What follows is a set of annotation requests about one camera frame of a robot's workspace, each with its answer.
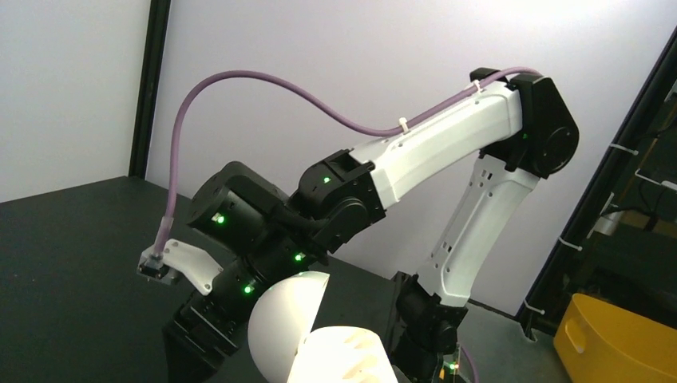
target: white dome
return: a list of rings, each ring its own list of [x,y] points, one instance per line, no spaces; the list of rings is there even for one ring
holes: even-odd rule
[[[397,383],[381,338],[359,327],[317,329],[299,346],[288,383]]]
[[[285,383],[299,343],[311,332],[329,274],[306,271],[277,282],[254,305],[247,337],[251,358],[270,383]]]

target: white wall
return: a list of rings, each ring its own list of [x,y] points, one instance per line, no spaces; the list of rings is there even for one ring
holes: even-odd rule
[[[0,201],[127,173],[149,6],[0,2]]]
[[[479,66],[527,65],[551,76],[581,130],[578,153],[515,214],[473,297],[514,314],[605,148],[677,24],[672,0],[450,2],[174,2],[148,177],[166,186],[183,97],[226,69],[269,72],[349,118],[390,128],[465,86]],[[309,165],[366,140],[298,97],[251,80],[200,95],[182,134],[180,192],[241,160],[287,192]],[[461,198],[474,158],[412,191],[338,257],[390,277],[412,272]]]

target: cable tie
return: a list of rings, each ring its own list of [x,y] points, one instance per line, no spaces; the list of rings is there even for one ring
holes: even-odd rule
[[[477,92],[481,93],[482,87],[480,86],[480,81],[479,80],[473,80],[473,85],[475,85],[475,88],[477,88]]]
[[[557,240],[560,241],[563,245],[571,247],[572,249],[576,249],[578,251],[583,250],[582,246],[574,245],[573,243],[567,242],[567,241],[563,240],[562,237],[557,237]]]
[[[537,312],[538,314],[545,315],[545,310],[543,310],[543,309],[537,309],[536,307],[529,305],[529,304],[527,303],[527,300],[526,300],[526,299],[525,299],[523,302],[524,302],[525,307],[526,307],[527,309],[529,309],[529,310],[531,310],[531,311],[534,311],[534,312]]]
[[[624,152],[631,153],[633,156],[637,156],[637,155],[639,154],[639,151],[637,151],[637,150],[628,149],[628,148],[626,148],[626,147],[624,147],[624,146],[622,146],[622,145],[618,145],[618,144],[609,144],[609,148],[620,149],[620,150],[622,150],[622,151],[624,151]]]
[[[407,134],[409,132],[409,126],[407,126],[407,124],[406,124],[406,118],[400,117],[399,122],[400,122],[400,126],[402,126],[402,132],[404,134]]]

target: black door frame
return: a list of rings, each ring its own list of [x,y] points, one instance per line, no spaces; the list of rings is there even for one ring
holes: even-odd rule
[[[170,0],[151,0],[150,12],[148,13],[144,64],[141,67],[137,118],[134,123],[128,173],[128,176],[138,177],[142,180],[145,179],[146,169],[148,168],[152,121],[155,116],[164,40],[167,36],[167,25],[169,23],[169,7]]]

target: yellow bin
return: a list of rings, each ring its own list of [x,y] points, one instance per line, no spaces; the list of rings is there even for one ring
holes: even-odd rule
[[[677,330],[574,294],[555,349],[574,382],[677,382]]]

